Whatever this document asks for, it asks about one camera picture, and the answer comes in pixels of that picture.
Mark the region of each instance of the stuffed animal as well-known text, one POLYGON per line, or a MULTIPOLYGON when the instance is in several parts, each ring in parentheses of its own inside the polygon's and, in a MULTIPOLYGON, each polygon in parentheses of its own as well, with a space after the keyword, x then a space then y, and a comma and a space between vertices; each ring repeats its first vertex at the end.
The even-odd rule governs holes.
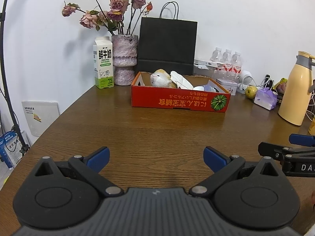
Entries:
POLYGON ((171 76, 163 69, 156 70, 150 76, 153 87, 177 88, 176 84, 171 81, 171 76))

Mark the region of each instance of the open box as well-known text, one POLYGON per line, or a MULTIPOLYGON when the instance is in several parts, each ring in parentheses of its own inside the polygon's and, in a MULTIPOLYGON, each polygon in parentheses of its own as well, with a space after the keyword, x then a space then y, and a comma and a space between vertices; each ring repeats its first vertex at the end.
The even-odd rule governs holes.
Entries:
POLYGON ((153 87, 150 73, 139 72, 131 84, 134 107, 225 112, 231 94, 211 78, 183 75, 194 87, 210 84, 219 92, 153 87))

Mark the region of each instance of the triangular cutout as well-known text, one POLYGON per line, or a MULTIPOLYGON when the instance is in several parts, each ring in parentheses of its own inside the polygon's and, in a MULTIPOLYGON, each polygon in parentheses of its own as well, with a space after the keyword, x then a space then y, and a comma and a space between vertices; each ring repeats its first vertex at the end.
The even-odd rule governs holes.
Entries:
POLYGON ((43 162, 39 169, 37 170, 35 176, 45 176, 45 175, 52 175, 53 171, 49 166, 48 162, 43 162))
POLYGON ((265 163, 264 168, 261 171, 261 174, 267 176, 278 176, 277 171, 270 162, 265 163))

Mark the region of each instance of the green label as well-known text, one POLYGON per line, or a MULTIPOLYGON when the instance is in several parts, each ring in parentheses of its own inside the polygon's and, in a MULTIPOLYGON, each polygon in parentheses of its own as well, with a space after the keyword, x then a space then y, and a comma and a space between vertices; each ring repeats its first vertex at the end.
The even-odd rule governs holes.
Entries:
POLYGON ((108 87, 113 87, 114 86, 114 77, 107 77, 107 78, 95 78, 95 85, 100 88, 108 88, 108 87))

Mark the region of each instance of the black pole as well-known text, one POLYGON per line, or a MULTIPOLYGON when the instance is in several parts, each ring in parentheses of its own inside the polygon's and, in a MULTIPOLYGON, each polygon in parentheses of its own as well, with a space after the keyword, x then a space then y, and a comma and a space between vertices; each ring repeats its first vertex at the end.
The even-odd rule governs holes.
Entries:
POLYGON ((2 75, 2 82, 3 82, 3 88, 4 88, 4 98, 7 101, 7 106, 9 107, 9 112, 13 121, 13 127, 12 130, 18 135, 19 140, 22 144, 22 149, 20 152, 22 155, 24 155, 28 149, 29 146, 25 143, 23 136, 21 134, 21 130, 19 128, 19 125, 16 121, 15 114, 12 108, 10 96, 9 96, 9 90, 7 88, 7 79, 5 77, 5 68, 4 68, 4 20, 5 20, 5 10, 7 8, 7 0, 4 0, 3 3, 3 9, 2 13, 0 13, 0 68, 1 68, 1 75, 2 75))

